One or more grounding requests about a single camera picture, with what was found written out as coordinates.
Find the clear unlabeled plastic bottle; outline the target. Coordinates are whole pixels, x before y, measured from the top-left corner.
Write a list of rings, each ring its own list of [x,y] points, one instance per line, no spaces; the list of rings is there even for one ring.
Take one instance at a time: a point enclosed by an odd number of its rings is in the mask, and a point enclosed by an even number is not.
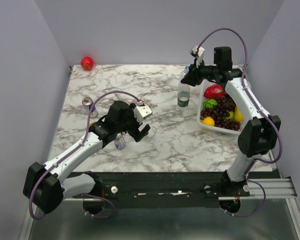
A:
[[[181,83],[182,78],[185,76],[185,74],[190,72],[190,70],[191,70],[190,68],[189,68],[189,70],[186,70],[185,68],[183,69],[183,71],[181,72],[180,77],[179,77],[179,82],[180,83]]]

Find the green label water bottle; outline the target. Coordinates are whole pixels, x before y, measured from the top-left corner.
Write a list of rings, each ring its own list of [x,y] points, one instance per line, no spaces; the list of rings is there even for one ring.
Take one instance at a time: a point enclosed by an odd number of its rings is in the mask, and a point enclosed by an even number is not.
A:
[[[190,86],[187,84],[179,83],[177,90],[177,105],[180,108],[186,108],[189,105],[191,96]]]

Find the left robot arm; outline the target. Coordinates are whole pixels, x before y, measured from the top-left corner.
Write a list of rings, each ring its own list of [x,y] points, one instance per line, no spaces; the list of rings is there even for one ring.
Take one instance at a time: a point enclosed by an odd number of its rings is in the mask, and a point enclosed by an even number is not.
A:
[[[28,209],[37,206],[44,214],[54,211],[67,198],[87,194],[94,198],[100,194],[101,185],[92,172],[78,176],[70,174],[87,158],[113,142],[118,134],[127,133],[140,142],[150,126],[139,129],[153,111],[143,102],[127,104],[116,100],[108,113],[88,125],[85,134],[59,156],[45,163],[34,162],[27,171],[23,194],[29,199]]]

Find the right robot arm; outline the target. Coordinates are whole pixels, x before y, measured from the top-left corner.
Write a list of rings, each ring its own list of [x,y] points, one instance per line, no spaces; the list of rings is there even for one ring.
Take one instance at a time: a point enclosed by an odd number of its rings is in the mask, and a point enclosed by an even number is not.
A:
[[[231,196],[246,184],[246,177],[257,161],[272,150],[277,142],[281,119],[265,110],[252,93],[243,71],[233,68],[232,49],[214,48],[214,64],[205,65],[204,48],[194,46],[190,51],[194,63],[181,83],[199,86],[202,81],[220,85],[234,100],[243,115],[243,128],[237,139],[239,153],[221,178],[220,191]]]

